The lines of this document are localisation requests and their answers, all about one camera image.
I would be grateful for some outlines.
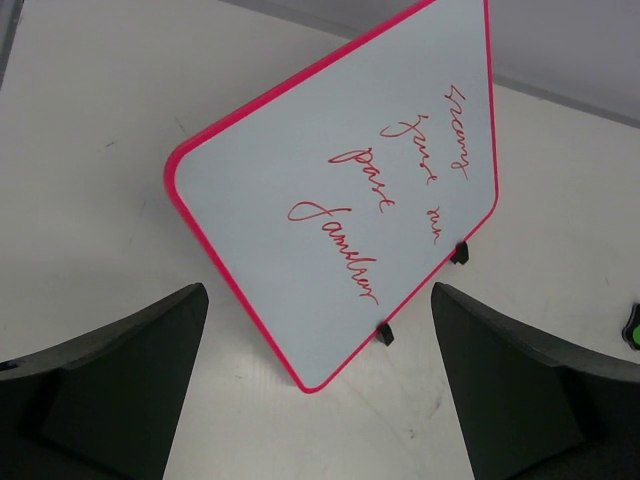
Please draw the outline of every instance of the red frame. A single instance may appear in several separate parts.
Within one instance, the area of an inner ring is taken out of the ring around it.
[[[291,364],[287,360],[286,356],[284,355],[284,353],[280,349],[280,347],[276,344],[275,340],[273,339],[273,337],[271,336],[271,334],[269,333],[269,331],[265,327],[264,323],[262,323],[262,320],[260,319],[260,317],[258,316],[256,311],[254,310],[254,308],[251,306],[251,303],[249,302],[247,297],[242,292],[242,289],[240,288],[240,286],[236,283],[234,278],[231,276],[231,273],[229,272],[229,270],[226,268],[226,266],[222,262],[222,259],[220,258],[218,253],[215,251],[213,245],[211,245],[209,243],[207,237],[205,236],[204,232],[200,229],[198,223],[196,222],[195,218],[193,217],[193,215],[191,214],[191,212],[187,208],[186,204],[182,201],[182,198],[180,197],[180,194],[178,193],[178,190],[177,190],[176,184],[175,184],[176,170],[178,168],[178,165],[180,164],[180,161],[184,158],[184,156],[186,154],[188,154],[189,152],[191,152],[194,148],[200,146],[202,143],[204,143],[207,140],[209,140],[210,138],[214,137],[215,135],[217,135],[221,131],[229,128],[230,126],[232,126],[236,122],[242,120],[244,117],[250,115],[255,110],[263,107],[264,105],[266,105],[267,103],[269,103],[272,100],[276,99],[277,97],[279,97],[283,93],[285,93],[288,90],[294,88],[298,84],[304,82],[309,77],[315,75],[316,73],[320,72],[321,70],[324,70],[325,68],[327,68],[328,66],[330,66],[334,62],[340,60],[341,58],[349,55],[354,50],[358,49],[359,47],[361,47],[362,45],[364,45],[367,42],[371,41],[372,39],[376,38],[377,36],[383,34],[384,32],[386,32],[387,30],[389,30],[392,27],[396,26],[397,24],[403,22],[404,20],[406,20],[410,16],[412,16],[412,15],[418,13],[419,11],[421,11],[422,9],[428,7],[429,5],[434,3],[435,1],[436,0],[420,0],[420,1],[418,1],[415,5],[409,7],[407,10],[405,10],[405,11],[399,13],[398,15],[396,15],[395,17],[387,20],[383,24],[381,24],[378,27],[374,28],[370,32],[362,35],[361,37],[356,38],[355,40],[347,43],[346,45],[342,46],[341,48],[339,48],[335,52],[327,55],[323,59],[321,59],[318,62],[314,63],[313,65],[305,68],[304,70],[302,70],[301,72],[297,73],[296,75],[294,75],[293,77],[289,78],[288,80],[285,80],[280,85],[277,85],[276,87],[272,88],[268,92],[262,94],[261,96],[255,98],[251,102],[247,103],[243,107],[240,107],[238,110],[232,112],[231,114],[227,115],[223,119],[217,121],[213,125],[209,126],[205,130],[203,130],[202,132],[196,134],[194,137],[186,140],[184,143],[182,143],[180,146],[178,146],[173,151],[173,153],[169,156],[169,159],[168,159],[166,167],[165,167],[165,172],[164,172],[165,188],[167,190],[167,193],[168,193],[169,197],[171,198],[171,201],[175,205],[175,207],[178,210],[178,212],[180,212],[180,214],[182,215],[184,221],[189,225],[189,227],[193,231],[194,235],[198,238],[198,240],[200,241],[200,244],[205,249],[205,251],[207,252],[209,257],[211,258],[211,261],[218,268],[218,270],[220,271],[220,273],[223,276],[223,278],[226,280],[226,282],[231,287],[231,290],[234,292],[234,294],[236,295],[236,297],[238,298],[238,300],[240,301],[242,306],[245,308],[245,310],[247,311],[249,316],[252,318],[253,322],[256,324],[256,326],[258,327],[258,329],[260,330],[262,335],[265,337],[265,339],[267,340],[267,342],[269,343],[269,345],[271,346],[273,351],[276,353],[276,355],[278,356],[280,361],[283,363],[283,365],[285,366],[285,368],[287,369],[287,371],[289,372],[289,374],[291,375],[291,377],[293,378],[295,383],[298,385],[300,390],[302,390],[305,393],[315,393],[315,392],[323,389],[351,361],[351,359],[353,359],[353,357],[355,357],[360,352],[360,350],[362,350],[364,348],[364,346],[367,343],[369,343],[373,339],[373,337],[375,337],[376,332],[375,331],[371,332],[371,335],[364,342],[362,342],[362,344],[351,355],[349,355],[349,357],[342,363],[342,365],[340,365],[340,367],[338,367],[338,369],[335,372],[333,372],[329,376],[329,378],[327,378],[321,385],[318,385],[316,387],[307,387],[306,385],[304,385],[302,383],[302,381],[300,380],[300,378],[298,377],[298,374],[293,369],[293,367],[291,366]],[[497,154],[496,154],[497,152],[496,152],[495,122],[494,122],[494,108],[493,108],[493,77],[492,77],[492,72],[491,72],[491,45],[490,45],[490,34],[489,34],[489,0],[483,0],[483,1],[484,1],[484,15],[485,15],[485,36],[486,36],[486,45],[487,45],[487,69],[488,69],[488,78],[489,78],[489,82],[488,82],[489,83],[489,85],[488,85],[488,87],[489,87],[489,106],[490,106],[490,114],[491,114],[491,136],[492,136],[492,144],[493,144],[493,161],[494,161],[494,170],[495,170],[496,195],[495,195],[495,201],[493,203],[493,206],[491,207],[491,210],[489,211],[487,216],[484,219],[482,219],[482,221],[478,224],[478,226],[476,228],[474,228],[469,233],[469,235],[467,235],[465,237],[465,241],[468,240],[489,219],[489,217],[491,217],[491,215],[493,214],[493,212],[494,212],[494,210],[496,208],[496,205],[498,203],[498,195],[499,195],[499,189],[498,189],[498,162],[497,162]],[[415,288],[415,290],[413,290],[413,292],[411,292],[411,294],[409,294],[409,296],[400,305],[398,305],[395,308],[395,310],[393,312],[391,312],[391,314],[384,320],[384,322],[385,323],[389,322],[396,315],[396,313],[398,313],[398,311],[400,311],[400,309],[402,307],[404,307],[404,305],[409,300],[411,300],[411,298],[424,286],[424,284],[427,283],[433,277],[433,275],[435,275],[436,272],[438,272],[438,270],[440,270],[440,268],[442,268],[442,266],[449,261],[449,259],[453,256],[454,253],[455,253],[455,250],[453,252],[451,252],[447,256],[447,258],[445,258],[433,270],[433,272],[431,272]]]

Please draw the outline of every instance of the whiteboard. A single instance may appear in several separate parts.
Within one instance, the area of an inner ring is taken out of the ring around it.
[[[180,145],[169,196],[324,387],[491,215],[486,0],[424,0]]]

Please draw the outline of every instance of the cursive writing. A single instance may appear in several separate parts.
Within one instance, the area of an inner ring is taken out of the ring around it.
[[[398,138],[406,133],[413,132],[413,143],[418,147],[418,152],[420,152],[420,155],[422,155],[422,158],[420,160],[420,168],[424,168],[428,174],[427,185],[429,185],[430,181],[438,179],[438,177],[433,173],[431,167],[427,163],[427,161],[429,160],[429,153],[427,152],[427,137],[418,128],[420,122],[428,118],[428,115],[418,115],[418,121],[416,123],[398,122],[398,125],[404,128],[404,130],[401,129],[395,133],[389,133],[388,130],[391,128],[391,126],[389,126],[383,128],[380,132],[380,136],[386,138]]]
[[[433,233],[433,244],[435,245],[438,242],[438,239],[440,238],[440,234],[442,233],[442,229],[439,228],[438,222],[440,221],[440,207],[434,209],[434,210],[429,210],[427,212],[427,215],[429,216],[429,218],[431,219],[431,232]]]
[[[462,173],[464,173],[464,176],[467,180],[469,180],[469,176],[467,175],[467,167],[469,166],[469,160],[467,159],[468,156],[468,152],[467,152],[467,143],[466,143],[466,138],[464,136],[464,125],[462,123],[461,117],[462,117],[462,105],[460,104],[460,102],[458,102],[458,100],[454,99],[454,93],[457,94],[457,97],[459,98],[460,102],[465,101],[467,98],[460,92],[460,90],[458,90],[455,85],[451,85],[451,92],[448,95],[445,95],[444,97],[451,101],[456,108],[451,107],[449,109],[449,113],[451,114],[451,128],[453,129],[453,131],[455,132],[456,136],[458,137],[458,145],[460,145],[460,161],[455,161],[451,164],[451,168],[453,168],[454,170],[462,170]]]
[[[382,198],[382,200],[378,202],[378,208],[380,209],[380,213],[384,213],[384,210],[382,209],[383,205],[395,205],[396,202],[387,197],[387,195],[382,191],[386,185],[377,180],[378,175],[380,175],[380,170],[373,165],[372,152],[373,148],[367,148],[366,150],[352,150],[350,152],[343,153],[342,155],[338,155],[337,157],[333,157],[329,160],[329,163],[347,163],[353,160],[360,165],[364,165],[362,171],[369,176],[369,181],[373,183],[371,191],[377,193]]]
[[[306,212],[307,214],[305,215],[305,209],[310,209],[311,213]],[[299,202],[296,203],[289,211],[287,218],[292,222],[302,222],[312,218],[321,217],[323,215],[328,215],[333,218],[334,214],[339,212],[348,213],[351,212],[351,209],[326,209],[314,202]],[[373,293],[369,279],[364,276],[368,272],[368,269],[362,266],[363,263],[377,262],[378,260],[370,257],[360,257],[360,252],[350,250],[351,247],[347,244],[346,235],[342,233],[343,227],[340,222],[329,221],[322,225],[322,231],[329,235],[333,242],[339,247],[340,253],[344,255],[345,260],[347,261],[347,270],[353,272],[351,280],[353,280],[363,292],[360,296],[371,298],[376,302],[376,305],[379,305],[378,298]]]

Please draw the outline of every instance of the handwritten word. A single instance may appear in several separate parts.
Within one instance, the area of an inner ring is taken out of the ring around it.
[[[311,213],[304,215],[305,209],[311,209]],[[293,208],[289,211],[287,218],[292,222],[302,222],[304,220],[309,220],[311,218],[321,217],[323,215],[328,215],[329,217],[334,217],[334,214],[344,212],[351,212],[351,208],[332,208],[326,209],[321,207],[317,203],[314,202],[299,202],[296,203]],[[375,258],[369,257],[360,257],[360,252],[356,252],[353,250],[349,250],[349,245],[347,244],[347,237],[343,235],[342,232],[342,224],[340,222],[330,221],[322,225],[322,231],[327,232],[329,237],[333,240],[333,242],[340,247],[340,253],[344,255],[345,260],[347,261],[347,270],[350,272],[354,272],[351,275],[351,279],[356,282],[356,284],[362,289],[364,293],[361,293],[361,297],[369,297],[376,305],[379,305],[378,298],[373,294],[373,289],[371,288],[371,283],[367,277],[364,275],[368,272],[368,269],[362,266],[355,266],[362,263],[370,263],[377,262],[378,260]]]
[[[427,215],[429,215],[429,218],[431,219],[431,231],[433,232],[434,245],[438,242],[438,239],[440,238],[440,234],[442,233],[442,229],[437,227],[438,221],[440,221],[439,210],[440,210],[440,207],[436,208],[435,210],[429,210],[427,212]]]
[[[362,171],[369,175],[369,181],[373,183],[372,192],[377,193],[382,197],[382,200],[378,202],[378,208],[380,209],[380,213],[384,213],[382,210],[382,205],[395,205],[396,202],[387,197],[387,195],[382,191],[383,187],[386,185],[382,182],[376,180],[376,177],[380,175],[380,170],[373,165],[373,149],[367,148],[366,150],[352,150],[347,153],[343,153],[342,155],[338,155],[337,157],[333,157],[329,160],[329,163],[347,163],[351,160],[354,160],[356,163],[360,165],[365,165]]]
[[[420,161],[420,168],[424,168],[427,173],[427,185],[431,180],[437,180],[438,177],[433,173],[431,167],[427,164],[427,160],[429,160],[429,153],[427,153],[427,137],[420,131],[418,125],[422,120],[428,119],[428,115],[418,115],[418,121],[416,123],[408,123],[408,122],[398,122],[398,125],[402,125],[405,127],[404,130],[396,132],[396,133],[387,133],[391,127],[383,128],[380,132],[380,136],[386,138],[398,138],[403,136],[405,133],[413,132],[413,143],[418,147],[418,151],[422,155],[422,160]]]
[[[460,97],[461,101],[466,100],[467,98],[460,92],[460,90],[458,90],[455,85],[451,85],[451,92],[449,93],[449,95],[445,95],[444,97],[448,100],[450,100],[452,103],[455,103],[455,106],[457,107],[456,109],[454,109],[453,107],[451,107],[449,109],[449,113],[451,113],[451,128],[453,129],[453,131],[456,133],[457,137],[458,137],[458,144],[460,145],[460,150],[462,151],[462,153],[460,154],[460,161],[455,161],[451,164],[451,168],[453,168],[454,170],[462,170],[462,173],[464,173],[464,177],[469,180],[469,176],[467,175],[467,167],[469,166],[469,161],[467,160],[467,144],[466,144],[466,139],[464,136],[464,125],[462,124],[462,120],[460,120],[460,116],[462,115],[462,105],[460,105],[460,103],[457,100],[454,100],[453,98],[453,94],[457,93],[458,97]]]

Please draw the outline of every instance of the gray strip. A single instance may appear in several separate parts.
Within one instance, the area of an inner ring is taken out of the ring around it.
[[[337,35],[343,38],[356,38],[364,32],[358,29],[342,25],[340,23],[330,22],[322,18],[310,15],[308,13],[300,12],[289,7],[283,7],[276,5],[265,0],[223,0],[227,3],[238,5],[240,7],[248,8],[256,12],[278,17],[283,20],[295,22],[306,27],[322,30],[333,35]],[[521,93],[526,93],[549,102],[557,103],[565,107],[572,108],[581,112],[596,115],[598,117],[606,118],[617,123],[622,123],[634,128],[640,128],[640,119],[629,117],[624,114],[616,113],[605,108],[596,107],[594,105],[585,103],[580,100],[573,99],[564,95],[560,95],[544,88],[535,87],[519,80],[500,74],[494,70],[494,82],[502,87],[509,88]]]
[[[9,52],[20,22],[24,0],[0,0],[0,88],[9,62]]]

